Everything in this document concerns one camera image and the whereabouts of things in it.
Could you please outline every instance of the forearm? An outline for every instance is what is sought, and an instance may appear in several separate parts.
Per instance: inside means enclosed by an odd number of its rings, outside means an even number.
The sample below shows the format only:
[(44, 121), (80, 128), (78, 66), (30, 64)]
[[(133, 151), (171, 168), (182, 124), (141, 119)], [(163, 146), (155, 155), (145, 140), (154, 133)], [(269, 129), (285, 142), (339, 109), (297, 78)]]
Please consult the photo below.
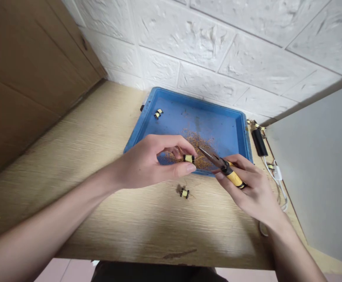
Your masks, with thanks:
[(47, 265), (65, 241), (115, 187), (108, 175), (90, 176), (70, 193), (0, 236), (0, 281), (26, 281)]
[(326, 278), (299, 239), (285, 214), (275, 226), (268, 226), (279, 282), (326, 282)]

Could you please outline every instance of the fingernail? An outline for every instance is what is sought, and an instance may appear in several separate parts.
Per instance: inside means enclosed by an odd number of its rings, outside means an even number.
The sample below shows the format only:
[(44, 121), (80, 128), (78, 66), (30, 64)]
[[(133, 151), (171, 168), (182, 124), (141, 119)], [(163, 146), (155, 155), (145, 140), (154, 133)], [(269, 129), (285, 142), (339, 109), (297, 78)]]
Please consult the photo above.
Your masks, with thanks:
[(196, 167), (194, 164), (188, 163), (188, 166), (186, 167), (187, 172), (193, 172), (193, 171), (195, 171), (195, 169), (196, 169)]
[(218, 180), (222, 180), (224, 178), (224, 174), (221, 172), (218, 172), (217, 174), (215, 174), (215, 178)]

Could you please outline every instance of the wooden table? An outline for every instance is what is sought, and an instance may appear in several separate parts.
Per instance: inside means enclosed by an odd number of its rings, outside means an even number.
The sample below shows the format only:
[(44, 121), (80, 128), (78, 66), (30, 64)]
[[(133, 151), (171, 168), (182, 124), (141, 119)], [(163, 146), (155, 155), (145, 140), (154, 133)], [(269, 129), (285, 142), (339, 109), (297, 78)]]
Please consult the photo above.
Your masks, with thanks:
[[(3, 171), (0, 234), (119, 157), (145, 95), (112, 82), (102, 83)], [(251, 143), (254, 163), (265, 169)], [(271, 183), (279, 195), (275, 183)], [(179, 184), (187, 184), (188, 200), (177, 194)], [(292, 205), (287, 214), (306, 244)], [(323, 272), (342, 274), (342, 262), (307, 248)], [(122, 190), (109, 197), (58, 256), (274, 269), (267, 239), (260, 236), (257, 222), (235, 205), (214, 178), (194, 174), (147, 188)]]

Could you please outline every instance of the brown wooden cabinet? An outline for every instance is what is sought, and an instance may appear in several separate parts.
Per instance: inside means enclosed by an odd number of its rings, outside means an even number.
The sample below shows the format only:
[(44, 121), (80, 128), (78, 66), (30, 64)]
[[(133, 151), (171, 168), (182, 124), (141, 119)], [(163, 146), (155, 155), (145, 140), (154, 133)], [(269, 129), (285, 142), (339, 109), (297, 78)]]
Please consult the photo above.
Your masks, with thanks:
[(0, 170), (105, 75), (61, 0), (0, 0)]

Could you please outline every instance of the textured wall panel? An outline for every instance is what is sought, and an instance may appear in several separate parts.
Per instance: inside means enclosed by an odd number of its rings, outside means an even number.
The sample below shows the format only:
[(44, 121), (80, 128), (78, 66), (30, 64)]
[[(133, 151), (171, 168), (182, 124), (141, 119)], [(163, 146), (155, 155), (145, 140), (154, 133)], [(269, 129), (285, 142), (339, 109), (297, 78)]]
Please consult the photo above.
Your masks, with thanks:
[(196, 93), (185, 91), (183, 89), (177, 89), (177, 88), (174, 88), (174, 87), (170, 87), (168, 85), (164, 85), (164, 84), (161, 84), (161, 83), (158, 83), (158, 82), (154, 82), (154, 81), (150, 81), (150, 80), (146, 80), (145, 81), (145, 90), (146, 91), (150, 92), (153, 87), (162, 87), (162, 88), (165, 88), (165, 89), (168, 89), (168, 90), (171, 90), (171, 91), (175, 91), (177, 93), (181, 93), (181, 94), (184, 94), (184, 95), (187, 95), (187, 96), (190, 96), (190, 97), (193, 97), (193, 98), (197, 98), (197, 99), (200, 99), (200, 100), (203, 100), (203, 101), (206, 101), (206, 102), (210, 102), (210, 103), (217, 104), (217, 105), (220, 105), (220, 106), (223, 106), (223, 107), (227, 107), (227, 108), (232, 108), (232, 109), (238, 110), (240, 112), (243, 112), (246, 115), (247, 119), (250, 119), (250, 120), (255, 119), (257, 121), (257, 123), (259, 123), (259, 124), (266, 124), (267, 125), (269, 122), (270, 123), (274, 123), (276, 121), (275, 119), (267, 117), (267, 116), (263, 116), (263, 115), (260, 115), (260, 114), (255, 114), (255, 113), (249, 112), (249, 111), (244, 110), (244, 109), (239, 108), (239, 107), (233, 107), (232, 105), (229, 105), (229, 104), (227, 104), (227, 103), (225, 103), (223, 101), (217, 101), (217, 100), (214, 100), (214, 99), (210, 99), (209, 97), (198, 95)]
[(233, 30), (171, 2), (133, 0), (139, 44), (216, 70)]
[(288, 49), (342, 74), (342, 1), (329, 3)]
[(316, 93), (319, 93), (341, 79), (342, 76), (328, 70), (317, 70), (289, 89), (282, 96), (298, 102), (303, 102), (305, 99), (314, 96)]
[(275, 118), (277, 115), (296, 106), (298, 103), (265, 90), (250, 87), (236, 102), (235, 106), (264, 116)]
[(176, 87), (179, 60), (146, 48), (140, 55), (144, 78)]
[(248, 89), (248, 85), (188, 63), (181, 63), (178, 88), (232, 106)]
[(133, 43), (126, 0), (76, 0), (86, 26)]
[(62, 2), (64, 3), (65, 7), (68, 9), (69, 13), (72, 15), (76, 24), (82, 27), (86, 27), (85, 22), (80, 12), (78, 11), (74, 0), (62, 0)]
[(277, 45), (288, 44), (328, 0), (191, 0), (190, 6)]
[(240, 32), (219, 73), (281, 95), (313, 71), (305, 60)]
[(134, 45), (80, 28), (104, 67), (140, 76)]
[(129, 86), (129, 87), (134, 87), (140, 90), (145, 89), (142, 78), (133, 76), (131, 74), (126, 74), (117, 70), (109, 69), (109, 68), (105, 68), (105, 70), (108, 73), (107, 79), (109, 81), (114, 81), (116, 83)]
[(184, 5), (186, 5), (186, 0), (175, 0), (175, 1), (183, 3)]

